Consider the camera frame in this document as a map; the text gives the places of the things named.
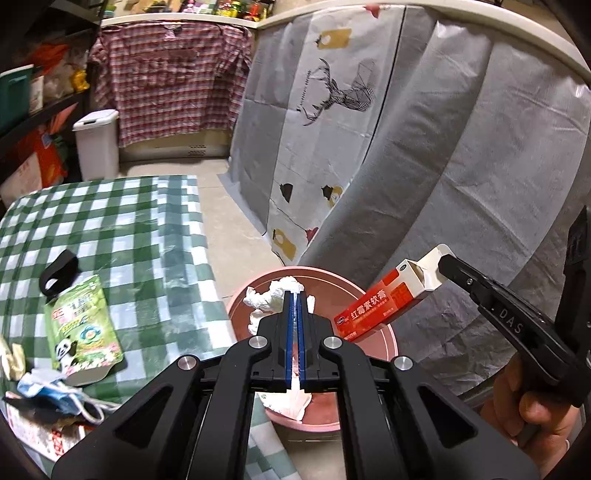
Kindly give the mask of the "person's right hand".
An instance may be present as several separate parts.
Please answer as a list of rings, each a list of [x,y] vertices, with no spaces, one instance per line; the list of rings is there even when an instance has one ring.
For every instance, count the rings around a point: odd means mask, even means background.
[[[545,478],[569,449],[580,409],[535,392],[522,390],[523,367],[515,353],[502,369],[493,386],[493,398],[480,410],[481,417],[514,445],[525,426],[535,425],[538,432],[522,447]]]

